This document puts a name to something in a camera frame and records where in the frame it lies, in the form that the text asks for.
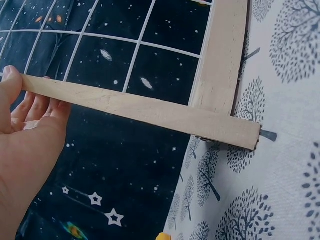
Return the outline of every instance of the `white fabric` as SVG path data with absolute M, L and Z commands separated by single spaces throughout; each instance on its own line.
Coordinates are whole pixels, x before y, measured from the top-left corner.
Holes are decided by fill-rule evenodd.
M 320 238 L 319 24 L 320 0 L 252 0 L 244 57 L 256 53 L 235 114 L 271 139 L 244 152 L 191 137 L 164 228 L 173 240 Z

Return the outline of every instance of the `white grid lines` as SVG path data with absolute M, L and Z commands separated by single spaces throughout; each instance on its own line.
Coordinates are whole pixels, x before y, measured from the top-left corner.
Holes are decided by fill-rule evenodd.
M 5 9 L 5 7 L 6 7 L 6 5 L 7 5 L 8 2 L 9 2 L 9 1 L 5 1 L 5 2 L 4 2 L 3 6 L 2 6 L 2 8 L 1 8 L 1 10 L 0 10 L 0 16 L 1 16 L 2 12 L 4 11 L 4 9 Z
M 92 15 L 94 14 L 94 11 L 95 11 L 98 3 L 99 3 L 99 0 L 95 0 L 94 5 L 93 5 L 93 7 L 91 8 L 91 11 L 90 11 L 90 13 L 89 13 L 89 15 L 88 15 L 85 23 L 84 23 L 84 26 L 83 26 L 83 28 L 82 28 L 81 34 L 80 34 L 80 36 L 79 36 L 79 38 L 78 38 L 78 41 L 76 42 L 76 45 L 75 45 L 75 47 L 74 47 L 74 50 L 73 50 L 73 53 L 72 53 L 72 56 L 71 56 L 69 65 L 68 65 L 68 67 L 67 67 L 67 69 L 66 69 L 66 71 L 65 71 L 64 78 L 63 78 L 63 81 L 64 81 L 64 82 L 66 82 L 67 79 L 68 79 L 71 66 L 72 66 L 72 64 L 73 64 L 73 62 L 74 62 L 76 53 L 77 53 L 78 48 L 79 48 L 79 46 L 80 46 L 80 42 L 81 42 L 81 40 L 82 40 L 82 38 L 83 38 L 83 36 L 84 36 L 84 34 L 85 34 L 86 28 L 87 28 L 87 26 L 88 26 L 88 24 L 89 24 L 89 21 L 90 21 Z
M 197 59 L 200 58 L 200 55 L 198 55 L 198 54 L 195 54 L 195 53 L 192 53 L 192 52 L 188 52 L 188 51 L 183 51 L 183 50 L 176 49 L 176 48 L 172 48 L 172 47 L 169 47 L 169 46 L 158 45 L 158 44 L 145 42 L 145 41 L 142 41 L 141 44 L 145 45 L 145 46 L 149 46 L 149 47 L 154 47 L 154 48 L 157 48 L 157 49 L 164 49 L 164 50 L 168 50 L 168 51 L 171 51 L 171 52 L 175 52 L 175 53 L 191 56 L 191 57 L 194 57 L 194 58 L 197 58 Z
M 196 2 L 196 3 L 199 3 L 199 4 L 204 4 L 204 5 L 210 6 L 210 12 L 209 12 L 209 16 L 208 16 L 206 31 L 205 31 L 205 35 L 204 35 L 204 39 L 203 39 L 200 55 L 192 53 L 192 52 L 188 52 L 188 51 L 184 51 L 184 50 L 180 50 L 180 49 L 164 46 L 164 45 L 159 45 L 159 44 L 155 44 L 155 43 L 151 43 L 151 42 L 142 41 L 143 36 L 145 34 L 145 31 L 146 31 L 146 28 L 147 28 L 147 25 L 148 25 L 148 22 L 149 22 L 149 19 L 151 17 L 152 12 L 153 12 L 153 8 L 155 6 L 156 0 L 152 0 L 152 3 L 151 3 L 150 8 L 148 10 L 148 13 L 147 13 L 147 16 L 145 18 L 144 24 L 142 26 L 142 29 L 141 29 L 141 32 L 140 32 L 138 40 L 125 38 L 125 37 L 118 37 L 118 36 L 112 36 L 112 35 L 104 35 L 104 34 L 96 34 L 96 33 L 86 32 L 86 29 L 87 29 L 87 26 L 89 24 L 89 21 L 90 21 L 93 13 L 95 11 L 95 8 L 97 7 L 97 5 L 99 3 L 99 1 L 100 0 L 95 0 L 95 3 L 93 5 L 93 7 L 92 7 L 87 19 L 86 19 L 86 22 L 85 22 L 81 32 L 44 29 L 45 25 L 47 23 L 47 20 L 49 19 L 50 14 L 51 14 L 51 12 L 52 12 L 57 0 L 54 0 L 54 2 L 52 3 L 51 8 L 49 9 L 49 11 L 48 11 L 48 13 L 47 13 L 47 15 L 46 15 L 46 17 L 45 17 L 45 19 L 43 21 L 43 24 L 41 25 L 40 29 L 15 29 L 15 30 L 13 30 L 13 28 L 14 28 L 14 26 L 15 26 L 18 18 L 19 18 L 20 13 L 23 10 L 23 7 L 27 2 L 27 0 L 24 0 L 23 5 L 20 8 L 20 10 L 19 10 L 19 12 L 18 12 L 18 14 L 17 14 L 17 16 L 16 16 L 16 18 L 15 18 L 15 20 L 14 20 L 14 22 L 13 22 L 11 28 L 10 28 L 10 30 L 0 30 L 0 33 L 8 33 L 8 35 L 6 37 L 6 40 L 5 40 L 4 44 L 3 44 L 2 50 L 0 52 L 0 60 L 1 60 L 2 56 L 3 56 L 3 54 L 4 54 L 4 50 L 6 48 L 6 45 L 7 45 L 7 42 L 9 40 L 9 37 L 10 37 L 11 33 L 15 33 L 15 32 L 20 32 L 20 33 L 23 33 L 23 32 L 26 32 L 26 33 L 27 32 L 38 33 L 37 38 L 36 38 L 36 40 L 34 42 L 33 48 L 31 50 L 31 53 L 30 53 L 29 58 L 28 58 L 27 63 L 26 63 L 26 67 L 25 67 L 25 70 L 24 70 L 25 74 L 28 72 L 32 57 L 34 55 L 35 49 L 37 47 L 37 44 L 39 42 L 39 39 L 40 39 L 42 33 L 78 35 L 79 38 L 78 38 L 78 40 L 76 42 L 76 45 L 74 47 L 73 53 L 71 55 L 70 61 L 68 63 L 68 66 L 67 66 L 67 69 L 65 71 L 64 78 L 63 78 L 63 81 L 65 82 L 68 79 L 71 67 L 72 67 L 73 62 L 75 60 L 75 56 L 77 54 L 77 51 L 78 51 L 78 48 L 80 46 L 80 43 L 82 41 L 83 36 L 90 36 L 90 37 L 96 37 L 96 38 L 105 38 L 105 39 L 112 39 L 112 40 L 117 40 L 117 41 L 122 41 L 122 42 L 133 43 L 133 44 L 136 44 L 136 46 L 135 46 L 135 50 L 134 50 L 134 53 L 133 53 L 133 56 L 132 56 L 132 59 L 131 59 L 131 63 L 130 63 L 129 69 L 128 69 L 128 73 L 127 73 L 127 76 L 126 76 L 126 79 L 125 79 L 123 90 L 122 90 L 122 92 L 125 93 L 125 92 L 127 92 L 127 89 L 128 89 L 128 85 L 129 85 L 129 82 L 130 82 L 130 78 L 131 78 L 131 75 L 132 75 L 132 72 L 133 72 L 133 68 L 134 68 L 134 65 L 135 65 L 135 62 L 136 62 L 136 58 L 137 58 L 140 46 L 144 45 L 144 46 L 149 46 L 149 47 L 153 47 L 153 48 L 157 48 L 157 49 L 163 49 L 163 50 L 167 50 L 167 51 L 170 51 L 170 52 L 175 52 L 175 53 L 179 53 L 179 54 L 182 54 L 182 55 L 187 55 L 187 56 L 191 56 L 191 57 L 199 59 L 198 60 L 198 65 L 197 65 L 197 69 L 196 69 L 196 74 L 195 74 L 193 85 L 192 85 L 192 89 L 191 89 L 191 93 L 190 93 L 189 103 L 188 103 L 188 105 L 190 106 L 191 103 L 192 103 L 192 99 L 194 98 L 195 87 L 197 86 L 197 83 L 201 78 L 201 73 L 202 73 L 202 70 L 203 70 L 204 54 L 205 54 L 205 52 L 206 52 L 206 50 L 208 48 L 210 30 L 211 30 L 211 25 L 212 25 L 211 22 L 212 22 L 212 17 L 213 17 L 213 14 L 214 14 L 214 9 L 213 9 L 214 8 L 214 1 L 212 1 L 212 3 L 210 3 L 210 2 L 206 2 L 204 0 L 190 0 L 190 1 L 193 1 L 193 2 Z M 7 2 L 8 1 L 6 0 L 5 4 L 3 5 L 3 7 L 2 7 L 2 9 L 0 11 L 0 14 L 3 12 L 4 7 L 7 4 Z
M 36 47 L 37 47 L 38 41 L 39 41 L 40 36 L 41 36 L 41 32 L 44 30 L 45 25 L 46 25 L 46 23 L 47 23 L 47 19 L 49 18 L 52 10 L 54 9 L 54 6 L 55 6 L 56 2 L 57 2 L 57 0 L 54 0 L 54 1 L 53 1 L 53 3 L 52 3 L 52 5 L 51 5 L 51 7 L 50 7 L 50 9 L 49 9 L 49 11 L 48 11 L 48 13 L 47 13 L 47 15 L 45 16 L 45 19 L 44 19 L 43 24 L 42 24 L 42 26 L 41 26 L 41 28 L 40 28 L 40 31 L 38 32 L 38 35 L 36 36 L 36 39 L 35 39 L 35 41 L 34 41 L 34 44 L 33 44 L 32 50 L 31 50 L 31 53 L 30 53 L 29 58 L 28 58 L 28 61 L 26 62 L 26 65 L 25 65 L 24 74 L 27 74 L 27 72 L 28 72 L 28 69 L 29 69 L 29 66 L 30 66 L 30 63 L 31 63 L 31 59 L 32 59 L 32 57 L 33 57 L 33 55 L 34 55 L 35 49 L 36 49 Z
M 194 76 L 194 80 L 193 80 L 193 85 L 191 88 L 191 93 L 190 93 L 190 97 L 189 97 L 189 102 L 188 102 L 188 106 L 193 107 L 193 99 L 195 97 L 195 93 L 196 93 L 196 87 L 198 82 L 201 79 L 201 74 L 204 68 L 204 63 L 205 63 L 205 59 L 204 59 L 204 54 L 207 52 L 208 49 L 208 44 L 209 44 L 209 38 L 210 38 L 210 32 L 211 32 L 211 27 L 212 27 L 212 17 L 214 14 L 214 1 L 217 0 L 212 0 L 212 6 L 210 7 L 210 12 L 209 12 L 209 17 L 208 17 L 208 21 L 206 24 L 206 29 L 205 29 L 205 34 L 204 34 L 204 38 L 203 38 L 203 42 L 202 42 L 202 48 L 201 48 L 201 53 L 200 53 L 200 58 L 199 58 L 199 62 L 198 62 L 198 66 L 196 67 L 196 72 L 195 72 L 195 76 Z
M 123 41 L 123 42 L 128 42 L 128 43 L 134 43 L 134 44 L 138 43 L 138 40 L 119 37 L 119 36 L 103 35 L 103 34 L 96 34 L 96 33 L 89 33 L 89 32 L 84 33 L 84 35 L 90 36 L 90 37 L 103 38 L 103 39 L 113 39 L 113 40 L 118 40 L 118 41 Z
M 22 10 L 24 9 L 24 6 L 25 6 L 26 2 L 27 2 L 27 0 L 24 0 L 24 1 L 23 1 L 23 4 L 22 4 L 22 6 L 20 7 L 19 12 L 17 13 L 17 15 L 16 15 L 16 17 L 15 17 L 13 23 L 12 23 L 12 26 L 11 26 L 11 28 L 10 28 L 10 31 L 9 31 L 8 35 L 6 36 L 6 39 L 5 39 L 5 41 L 4 41 L 2 50 L 1 50 L 1 52 L 0 52 L 0 60 L 1 60 L 2 55 L 4 54 L 4 51 L 5 51 L 5 49 L 6 49 L 6 45 L 7 45 L 7 42 L 8 42 L 8 40 L 9 40 L 10 34 L 11 34 L 12 30 L 14 29 L 15 24 L 16 24 L 18 18 L 19 18 L 19 15 L 20 15 L 20 13 L 22 12 Z
M 146 15 L 144 24 L 142 26 L 142 29 L 141 29 L 141 32 L 140 32 L 140 36 L 139 36 L 138 42 L 137 42 L 137 44 L 135 46 L 135 50 L 134 50 L 134 53 L 133 53 L 133 56 L 132 56 L 132 60 L 131 60 L 130 67 L 129 67 L 129 71 L 128 71 L 128 74 L 126 75 L 126 79 L 125 79 L 125 82 L 124 82 L 124 86 L 123 86 L 123 90 L 122 90 L 123 93 L 127 92 L 129 81 L 130 81 L 130 78 L 131 78 L 131 74 L 132 74 L 132 71 L 134 69 L 134 65 L 135 65 L 135 62 L 136 62 L 138 51 L 139 51 L 139 48 L 140 48 L 140 45 L 141 45 L 141 42 L 142 42 L 142 38 L 144 37 L 144 34 L 145 34 L 145 31 L 146 31 L 146 28 L 147 28 L 151 13 L 152 13 L 152 11 L 154 9 L 155 3 L 156 3 L 156 0 L 152 0 L 152 3 L 150 5 L 149 11 L 148 11 L 148 14 Z

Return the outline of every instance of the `star print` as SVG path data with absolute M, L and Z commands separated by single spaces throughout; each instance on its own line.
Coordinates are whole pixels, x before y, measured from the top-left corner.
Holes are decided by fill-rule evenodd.
M 96 192 L 94 192 L 92 195 L 89 195 L 88 197 L 91 200 L 91 205 L 101 206 L 102 196 L 99 196 Z
M 68 194 L 69 193 L 69 189 L 65 186 L 62 188 L 62 191 L 64 194 Z
M 120 215 L 116 212 L 116 210 L 113 208 L 112 211 L 110 213 L 105 213 L 104 214 L 108 220 L 109 220 L 109 223 L 108 225 L 118 225 L 119 227 L 122 227 L 121 225 L 121 220 L 125 217 L 123 215 Z

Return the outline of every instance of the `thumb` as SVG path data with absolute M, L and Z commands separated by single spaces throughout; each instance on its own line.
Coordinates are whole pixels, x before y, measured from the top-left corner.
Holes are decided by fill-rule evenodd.
M 6 93 L 9 104 L 13 104 L 22 90 L 22 77 L 14 66 L 6 66 L 3 70 L 3 79 L 0 89 Z
M 0 134 L 11 133 L 10 106 L 18 98 L 22 90 L 22 77 L 14 66 L 6 66 L 0 82 Z

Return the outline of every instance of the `light wood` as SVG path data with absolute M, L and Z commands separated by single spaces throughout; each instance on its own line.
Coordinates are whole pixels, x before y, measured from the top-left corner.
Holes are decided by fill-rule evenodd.
M 22 75 L 23 89 L 68 103 L 253 150 L 258 123 L 154 98 Z
M 244 45 L 248 0 L 215 0 L 210 37 L 191 107 L 230 116 Z

